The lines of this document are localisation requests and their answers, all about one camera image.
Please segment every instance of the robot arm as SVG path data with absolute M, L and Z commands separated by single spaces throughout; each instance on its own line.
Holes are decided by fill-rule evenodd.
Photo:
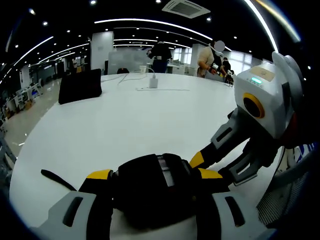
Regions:
M 211 142 L 190 161 L 192 168 L 208 168 L 237 145 L 250 139 L 243 153 L 221 169 L 230 183 L 241 184 L 269 167 L 277 154 L 294 111 L 302 101 L 302 75 L 290 56 L 272 54 L 274 64 L 265 63 L 240 73 L 235 80 L 237 108 L 211 138 Z

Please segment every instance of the black ceiling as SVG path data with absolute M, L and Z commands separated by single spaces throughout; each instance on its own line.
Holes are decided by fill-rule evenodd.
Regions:
M 193 0 L 192 2 L 211 10 L 211 13 L 193 19 L 162 11 L 167 2 L 169 0 L 162 0 L 161 3 L 156 3 L 155 0 L 126 2 L 97 0 L 96 5 L 90 5 L 89 0 L 12 0 L 1 3 L 5 15 L 0 16 L 2 23 L 0 64 L 6 63 L 6 65 L 0 65 L 0 70 L 2 70 L 0 79 L 23 54 L 51 36 L 54 38 L 32 51 L 15 67 L 19 68 L 25 62 L 35 64 L 39 61 L 39 58 L 43 59 L 51 55 L 52 51 L 56 53 L 67 49 L 67 45 L 73 47 L 85 44 L 93 33 L 102 32 L 105 29 L 114 31 L 114 39 L 156 40 L 156 37 L 159 37 L 163 41 L 189 47 L 198 43 L 196 40 L 209 43 L 209 40 L 202 36 L 158 23 L 121 21 L 94 24 L 95 21 L 119 18 L 149 19 L 180 25 L 214 39 L 222 40 L 232 50 L 245 53 L 251 50 L 256 58 L 271 59 L 273 48 L 269 38 L 256 16 L 253 15 L 243 0 Z M 254 4 L 270 25 L 279 52 L 284 55 L 292 55 L 306 66 L 311 65 L 311 57 L 309 56 L 308 60 L 304 58 L 306 53 L 305 43 L 313 43 L 306 39 L 308 32 L 305 30 L 304 24 L 307 20 L 302 19 L 301 16 L 301 8 L 304 6 L 299 6 L 298 10 L 288 12 L 285 5 L 286 1 L 279 0 L 277 2 L 300 32 L 303 39 L 302 43 L 294 44 L 275 18 L 256 2 Z M 29 8 L 32 8 L 36 15 L 30 14 Z M 211 22 L 206 21 L 208 16 L 212 17 Z M 43 21 L 47 21 L 48 26 L 42 26 Z M 118 41 L 115 44 L 128 43 L 129 41 Z M 77 48 L 76 52 L 79 51 L 84 51 L 84 49 Z

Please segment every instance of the white pillar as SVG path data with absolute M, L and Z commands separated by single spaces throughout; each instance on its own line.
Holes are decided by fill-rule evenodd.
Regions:
M 105 69 L 105 61 L 114 50 L 114 32 L 94 33 L 91 42 L 91 69 Z
M 25 65 L 21 68 L 19 75 L 20 75 L 21 88 L 25 89 L 26 87 L 28 87 L 31 84 L 28 65 Z

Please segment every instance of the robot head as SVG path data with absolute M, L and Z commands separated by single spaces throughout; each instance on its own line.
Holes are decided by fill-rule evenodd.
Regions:
M 235 101 L 274 138 L 279 139 L 303 98 L 302 74 L 290 56 L 273 52 L 274 64 L 254 66 L 236 76 Z

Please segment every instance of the floor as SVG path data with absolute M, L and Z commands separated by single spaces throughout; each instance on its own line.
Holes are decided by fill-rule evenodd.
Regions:
M 13 154 L 18 157 L 19 152 L 39 120 L 58 101 L 61 79 L 54 80 L 43 86 L 43 95 L 34 99 L 33 106 L 12 116 L 5 122 L 7 130 L 4 139 Z

